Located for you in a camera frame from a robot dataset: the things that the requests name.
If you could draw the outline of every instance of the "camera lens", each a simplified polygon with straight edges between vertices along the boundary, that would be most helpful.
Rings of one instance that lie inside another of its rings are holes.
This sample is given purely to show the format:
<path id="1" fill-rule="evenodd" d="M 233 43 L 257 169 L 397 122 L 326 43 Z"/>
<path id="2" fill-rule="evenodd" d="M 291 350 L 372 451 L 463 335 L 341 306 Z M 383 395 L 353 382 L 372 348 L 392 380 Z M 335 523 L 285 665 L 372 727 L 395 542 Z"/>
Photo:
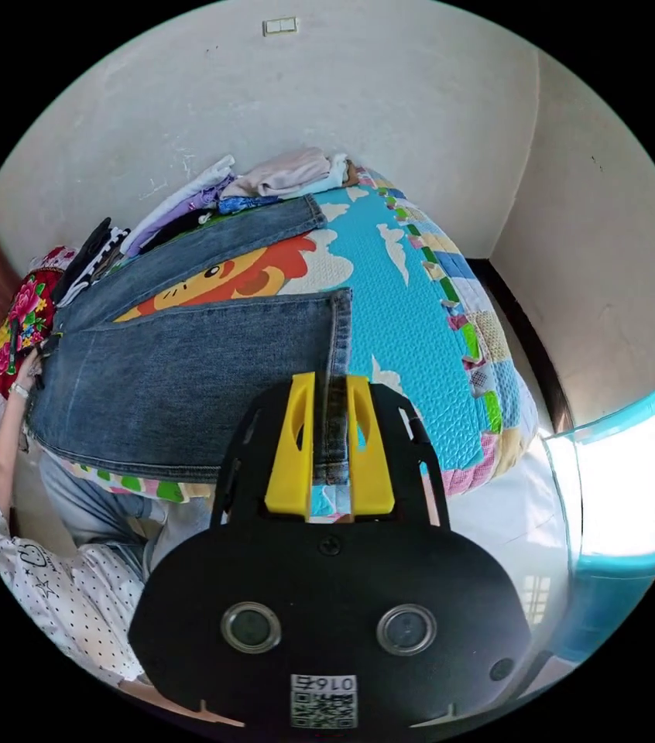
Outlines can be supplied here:
<path id="1" fill-rule="evenodd" d="M 221 633 L 235 650 L 266 652 L 281 639 L 281 625 L 266 606 L 245 601 L 230 607 L 221 619 Z"/>
<path id="2" fill-rule="evenodd" d="M 376 638 L 394 656 L 413 656 L 435 640 L 436 620 L 422 606 L 396 606 L 379 620 Z"/>

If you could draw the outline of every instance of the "hand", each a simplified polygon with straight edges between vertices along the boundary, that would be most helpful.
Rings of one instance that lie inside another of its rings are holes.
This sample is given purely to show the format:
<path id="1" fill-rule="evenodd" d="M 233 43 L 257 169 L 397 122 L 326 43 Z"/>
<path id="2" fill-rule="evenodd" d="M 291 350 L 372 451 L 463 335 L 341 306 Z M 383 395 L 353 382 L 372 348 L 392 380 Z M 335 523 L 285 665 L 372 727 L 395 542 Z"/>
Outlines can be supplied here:
<path id="1" fill-rule="evenodd" d="M 15 378 L 15 383 L 23 387 L 26 392 L 29 392 L 36 382 L 36 375 L 40 373 L 41 359 L 39 358 L 39 349 L 34 348 L 21 364 L 18 375 Z"/>

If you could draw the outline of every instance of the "gray pants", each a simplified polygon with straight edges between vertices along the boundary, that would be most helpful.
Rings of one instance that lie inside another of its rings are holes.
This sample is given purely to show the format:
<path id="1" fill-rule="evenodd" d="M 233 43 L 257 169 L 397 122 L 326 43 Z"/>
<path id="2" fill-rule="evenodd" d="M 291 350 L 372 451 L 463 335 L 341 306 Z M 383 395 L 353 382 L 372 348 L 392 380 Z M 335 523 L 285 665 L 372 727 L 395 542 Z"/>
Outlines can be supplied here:
<path id="1" fill-rule="evenodd" d="M 49 499 L 75 545 L 103 543 L 146 580 L 171 550 L 209 528 L 211 498 L 172 503 L 135 493 L 111 493 L 76 478 L 47 452 L 39 463 Z M 162 528 L 152 539 L 137 534 L 129 519 L 148 519 Z"/>

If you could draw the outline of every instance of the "yellow clamp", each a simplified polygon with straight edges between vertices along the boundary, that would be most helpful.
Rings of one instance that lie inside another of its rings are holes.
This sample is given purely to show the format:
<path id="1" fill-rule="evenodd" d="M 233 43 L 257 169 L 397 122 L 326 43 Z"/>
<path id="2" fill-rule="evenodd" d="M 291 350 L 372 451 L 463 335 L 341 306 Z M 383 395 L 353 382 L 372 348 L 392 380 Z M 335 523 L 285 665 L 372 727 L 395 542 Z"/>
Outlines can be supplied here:
<path id="1" fill-rule="evenodd" d="M 271 513 L 311 514 L 314 452 L 314 373 L 292 377 L 279 444 L 266 491 Z M 348 473 L 353 516 L 390 513 L 395 505 L 392 481 L 376 419 L 369 380 L 346 378 L 348 396 Z"/>

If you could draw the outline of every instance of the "floral fabric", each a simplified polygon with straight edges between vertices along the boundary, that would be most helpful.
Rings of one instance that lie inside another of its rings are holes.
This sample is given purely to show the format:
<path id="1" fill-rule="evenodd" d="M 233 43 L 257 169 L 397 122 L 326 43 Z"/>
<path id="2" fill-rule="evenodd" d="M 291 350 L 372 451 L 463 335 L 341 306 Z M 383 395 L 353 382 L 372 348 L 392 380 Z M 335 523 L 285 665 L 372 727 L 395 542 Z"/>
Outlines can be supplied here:
<path id="1" fill-rule="evenodd" d="M 54 318 L 51 292 L 61 275 L 62 272 L 54 268 L 33 271 L 24 278 L 13 296 L 8 316 L 0 327 L 0 395 L 4 398 L 7 398 L 10 385 L 15 381 L 22 363 L 20 358 L 10 360 L 13 321 L 19 323 L 17 351 L 47 338 Z"/>

